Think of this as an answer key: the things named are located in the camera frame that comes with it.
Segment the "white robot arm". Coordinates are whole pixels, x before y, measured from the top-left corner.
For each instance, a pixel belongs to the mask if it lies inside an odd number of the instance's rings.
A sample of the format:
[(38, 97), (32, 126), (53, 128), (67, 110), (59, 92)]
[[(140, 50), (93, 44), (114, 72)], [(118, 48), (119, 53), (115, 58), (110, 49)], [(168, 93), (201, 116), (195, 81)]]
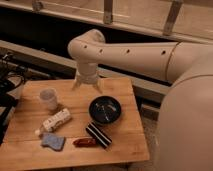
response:
[(122, 68), (172, 85), (156, 130), (156, 171), (213, 171), (213, 45), (107, 44), (92, 29), (68, 44), (77, 80), (96, 83), (97, 66)]

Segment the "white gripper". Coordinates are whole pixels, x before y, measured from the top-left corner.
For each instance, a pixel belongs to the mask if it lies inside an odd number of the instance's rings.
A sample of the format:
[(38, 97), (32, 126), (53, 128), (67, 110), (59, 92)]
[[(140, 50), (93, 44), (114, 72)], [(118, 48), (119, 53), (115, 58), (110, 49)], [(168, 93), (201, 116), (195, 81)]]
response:
[(78, 63), (75, 78), (77, 81), (74, 82), (72, 90), (78, 89), (81, 83), (94, 84), (93, 87), (103, 94), (101, 83), (98, 81), (98, 65), (96, 63)]

